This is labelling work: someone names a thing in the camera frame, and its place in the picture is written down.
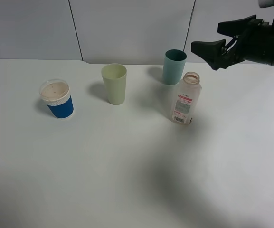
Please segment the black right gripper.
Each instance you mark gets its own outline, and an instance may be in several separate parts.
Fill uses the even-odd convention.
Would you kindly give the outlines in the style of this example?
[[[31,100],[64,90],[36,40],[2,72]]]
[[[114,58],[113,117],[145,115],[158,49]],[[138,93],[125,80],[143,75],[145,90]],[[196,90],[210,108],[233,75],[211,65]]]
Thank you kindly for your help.
[[[213,70],[227,69],[245,60],[274,66],[274,18],[272,24],[256,15],[220,22],[217,32],[233,39],[227,45],[225,39],[191,43],[191,52]]]

